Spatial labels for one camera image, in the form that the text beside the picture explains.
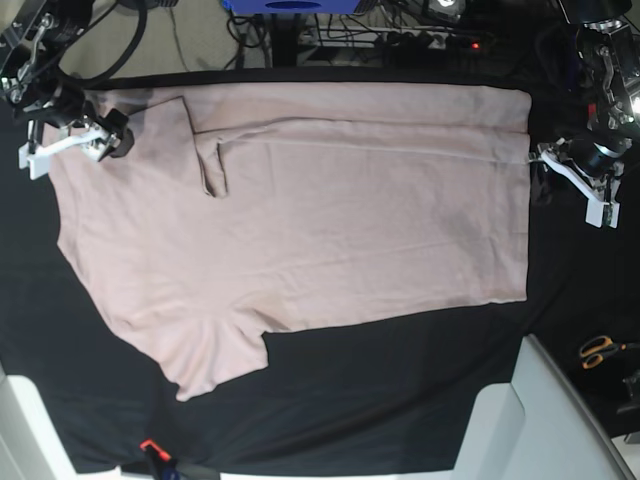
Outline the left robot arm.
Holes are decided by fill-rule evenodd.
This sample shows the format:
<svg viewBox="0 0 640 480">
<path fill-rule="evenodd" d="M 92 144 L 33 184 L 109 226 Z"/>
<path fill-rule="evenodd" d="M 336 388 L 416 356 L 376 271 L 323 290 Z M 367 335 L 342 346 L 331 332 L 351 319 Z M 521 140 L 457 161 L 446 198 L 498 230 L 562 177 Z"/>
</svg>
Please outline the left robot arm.
<svg viewBox="0 0 640 480">
<path fill-rule="evenodd" d="M 588 103 L 588 123 L 568 135 L 565 156 L 588 185 L 619 180 L 639 142 L 639 39 L 625 19 L 630 1 L 552 1 L 554 23 L 536 55 L 558 89 Z"/>
</svg>

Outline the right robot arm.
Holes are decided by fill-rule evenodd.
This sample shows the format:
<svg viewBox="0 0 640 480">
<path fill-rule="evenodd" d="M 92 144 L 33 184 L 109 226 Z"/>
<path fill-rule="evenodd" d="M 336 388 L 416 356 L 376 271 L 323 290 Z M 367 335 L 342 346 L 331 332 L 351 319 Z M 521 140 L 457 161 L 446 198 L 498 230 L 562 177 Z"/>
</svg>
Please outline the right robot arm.
<svg viewBox="0 0 640 480">
<path fill-rule="evenodd" d="M 59 67 L 66 52 L 120 4 L 116 1 L 94 19 L 91 1 L 26 1 L 1 32 L 1 98 L 15 120 L 27 123 L 18 161 L 33 179 L 48 174 L 51 160 L 64 150 L 78 147 L 100 162 L 121 158 L 134 145 L 129 117 L 116 109 L 101 116 L 86 91 L 109 80 L 131 58 L 146 31 L 147 3 L 126 3 L 137 13 L 137 26 L 123 53 L 105 71 L 76 78 Z"/>
</svg>

